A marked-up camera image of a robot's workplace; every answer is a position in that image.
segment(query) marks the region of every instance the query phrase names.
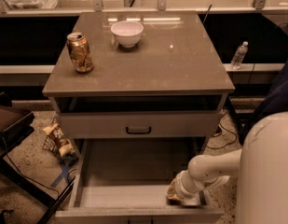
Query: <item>speckled floor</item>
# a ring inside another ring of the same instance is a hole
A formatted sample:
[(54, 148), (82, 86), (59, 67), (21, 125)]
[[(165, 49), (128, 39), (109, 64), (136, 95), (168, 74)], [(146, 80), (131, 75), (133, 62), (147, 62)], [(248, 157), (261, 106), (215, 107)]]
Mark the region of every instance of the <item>speckled floor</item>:
[[(51, 105), (49, 102), (40, 102), (39, 104), (33, 102), (30, 104), (16, 103), (14, 106), (27, 107), (34, 112), (35, 119), (32, 123), (34, 132), (20, 146), (10, 152), (9, 157), (16, 163), (22, 173), (50, 187), (62, 172), (59, 161), (49, 151), (43, 149), (47, 137), (42, 129), (48, 126), (54, 117)], [(227, 112), (222, 118), (221, 124), (226, 129), (235, 132), (233, 122)], [(233, 133), (224, 129), (222, 130), (222, 135), (211, 138), (208, 143), (209, 147), (222, 147), (235, 139)], [(234, 144), (222, 149), (214, 150), (207, 148), (205, 154), (219, 155), (239, 148), (240, 145), (236, 141)], [(62, 191), (65, 186), (66, 182), (62, 179), (54, 189)], [(235, 223), (236, 188), (237, 178), (231, 177), (223, 187), (209, 191), (211, 206), (225, 210), (225, 214), (221, 216), (217, 224)], [(56, 198), (56, 191), (41, 189), (53, 198)], [(63, 202), (62, 209), (66, 208), (69, 198), (70, 196)], [(0, 174), (0, 213), (4, 209), (14, 210), (12, 213), (6, 215), (8, 223), (12, 224), (35, 224), (47, 211), (47, 208), (42, 203), (32, 198)], [(54, 217), (48, 223), (55, 223)]]

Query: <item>plastic bottle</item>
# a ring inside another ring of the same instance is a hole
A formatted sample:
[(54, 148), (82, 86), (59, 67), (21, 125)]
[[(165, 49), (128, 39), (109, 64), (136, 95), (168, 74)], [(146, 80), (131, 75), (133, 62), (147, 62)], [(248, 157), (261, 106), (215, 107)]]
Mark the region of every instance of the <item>plastic bottle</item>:
[(233, 57), (233, 59), (231, 60), (231, 67), (234, 70), (238, 70), (240, 68), (240, 64), (242, 63), (247, 51), (248, 51), (248, 42), (244, 41), (242, 45), (240, 45), (237, 50), (236, 53)]

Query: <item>gray tabletop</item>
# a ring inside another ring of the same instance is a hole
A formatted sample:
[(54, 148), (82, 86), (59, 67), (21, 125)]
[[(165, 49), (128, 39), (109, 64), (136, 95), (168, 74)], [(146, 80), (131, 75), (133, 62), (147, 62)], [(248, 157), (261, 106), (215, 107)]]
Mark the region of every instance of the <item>gray tabletop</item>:
[[(116, 21), (136, 20), (144, 35), (133, 49), (114, 43)], [(75, 71), (65, 47), (43, 93), (48, 97), (229, 93), (233, 84), (196, 12), (82, 13), (75, 29), (89, 41), (94, 69)]]

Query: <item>closed drawer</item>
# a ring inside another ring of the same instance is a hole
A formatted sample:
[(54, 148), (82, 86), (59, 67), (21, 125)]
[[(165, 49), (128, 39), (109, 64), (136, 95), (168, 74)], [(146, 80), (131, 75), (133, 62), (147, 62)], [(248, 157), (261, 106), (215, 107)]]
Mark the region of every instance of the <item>closed drawer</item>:
[(222, 112), (62, 113), (69, 138), (210, 136)]
[(86, 140), (68, 210), (57, 223), (215, 223), (202, 192), (189, 202), (169, 203), (166, 191), (194, 156), (188, 138)]

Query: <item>bowl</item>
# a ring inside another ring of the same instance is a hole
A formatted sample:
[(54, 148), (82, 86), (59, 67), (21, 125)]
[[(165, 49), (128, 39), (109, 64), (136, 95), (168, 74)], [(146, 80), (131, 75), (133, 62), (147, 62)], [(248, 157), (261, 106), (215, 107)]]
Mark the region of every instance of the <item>bowl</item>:
[(138, 21), (119, 21), (112, 25), (111, 31), (121, 46), (132, 48), (142, 38), (144, 27)]

